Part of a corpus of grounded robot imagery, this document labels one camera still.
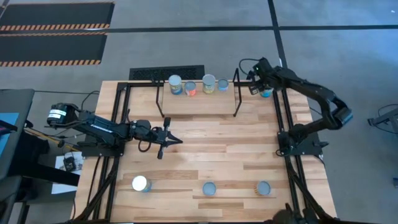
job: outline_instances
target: floor mat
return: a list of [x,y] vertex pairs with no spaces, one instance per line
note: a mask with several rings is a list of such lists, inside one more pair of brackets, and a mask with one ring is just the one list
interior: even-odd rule
[[105,32],[0,34],[0,67],[98,65]]
[[57,30],[108,28],[113,2],[10,4],[0,30]]
[[205,75],[205,66],[130,68],[129,80],[168,80],[171,75],[179,75],[182,80],[201,80]]

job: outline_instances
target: gray floor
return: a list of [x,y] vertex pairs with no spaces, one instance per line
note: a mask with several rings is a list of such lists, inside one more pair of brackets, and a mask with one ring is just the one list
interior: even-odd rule
[[[15,2],[44,1],[11,0]],[[275,8],[281,26],[398,24],[395,0],[289,0],[275,1]],[[116,0],[111,28],[232,25],[271,25],[267,1]],[[325,163],[338,216],[397,223],[398,189],[393,188],[392,177],[398,177],[398,138],[368,126],[366,119],[377,115],[381,106],[398,103],[398,30],[281,34],[289,67],[334,90],[354,112],[344,129],[320,133],[321,140],[330,142],[324,150]],[[279,64],[272,31],[110,34],[101,65],[0,68],[0,88],[88,92],[99,90],[103,80],[126,80],[129,68],[171,65],[204,64],[206,73],[232,77],[239,59],[262,56]],[[84,96],[36,93],[29,119],[50,133],[42,128],[50,105],[79,105],[82,99]],[[94,109],[95,103],[93,96],[86,108]],[[64,199],[33,205],[28,223],[67,220],[72,198]]]

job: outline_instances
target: wooden table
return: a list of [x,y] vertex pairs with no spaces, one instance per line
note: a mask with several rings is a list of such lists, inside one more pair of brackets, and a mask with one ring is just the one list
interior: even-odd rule
[[[103,82],[96,108],[98,116],[111,119],[116,85],[116,81]],[[148,119],[152,126],[162,126],[163,118],[156,107],[155,94],[155,87],[132,88],[130,120]],[[294,91],[288,91],[288,95],[294,122],[310,122],[307,98]],[[283,209],[285,203],[291,204],[284,159],[275,155],[279,128],[274,101],[250,95],[247,87],[242,87],[242,100],[235,118],[232,115],[172,117],[170,130],[184,143],[166,149],[162,160],[156,158],[157,146],[142,153],[137,149],[138,141],[127,143],[120,160],[111,221],[264,221]],[[313,156],[302,156],[302,160],[309,191],[326,212],[335,216],[323,164]],[[77,215],[86,206],[95,163],[94,157],[84,162],[76,193]],[[93,194],[98,187],[100,167]],[[140,193],[132,189],[131,181],[137,175],[152,180],[151,192]],[[214,197],[204,196],[201,191],[202,185],[209,180],[217,186]],[[254,193],[259,180],[270,183],[270,196],[260,197]],[[107,197],[106,192],[99,217],[104,217]],[[303,209],[301,193],[298,197],[300,209]]]

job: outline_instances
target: white label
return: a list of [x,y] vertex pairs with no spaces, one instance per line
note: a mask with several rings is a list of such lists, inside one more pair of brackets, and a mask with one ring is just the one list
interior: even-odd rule
[[62,116],[67,115],[67,112],[65,112],[65,111],[60,111],[60,110],[50,110],[50,113],[60,114],[60,115],[62,115]]
[[108,129],[104,129],[104,128],[98,127],[97,125],[94,125],[94,124],[92,124],[91,127],[98,128],[99,130],[106,131],[107,133],[112,133],[113,132],[113,131],[110,131]]
[[61,118],[59,114],[49,114],[49,118]]

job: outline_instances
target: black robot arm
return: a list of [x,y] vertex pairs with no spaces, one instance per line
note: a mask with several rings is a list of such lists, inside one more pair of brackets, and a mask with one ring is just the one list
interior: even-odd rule
[[[128,123],[123,121],[117,124],[101,118],[93,112],[80,110],[76,105],[69,103],[52,105],[47,123],[51,128],[73,128],[96,139],[96,142],[78,142],[82,148],[100,147],[112,151],[117,150],[126,141],[137,139],[140,141],[138,147],[141,152],[148,151],[152,143],[159,144],[157,157],[161,159],[165,147],[182,143],[169,131],[170,118],[165,118],[163,129],[161,127],[151,128],[148,120],[134,120]],[[145,150],[141,149],[142,141],[149,142],[148,148]]]
[[[261,58],[253,66],[253,70],[249,72],[249,77],[252,80],[250,87],[252,94],[263,91],[266,87],[276,90],[291,88],[317,101],[320,105],[321,119],[308,124],[296,124],[289,132],[281,133],[285,135],[284,148],[280,149],[284,155],[288,155],[291,150],[294,150],[309,134],[323,129],[340,129],[353,117],[351,109],[333,91],[299,78],[288,68],[279,66],[272,68],[267,59]],[[336,108],[332,109],[331,104],[334,104]]]

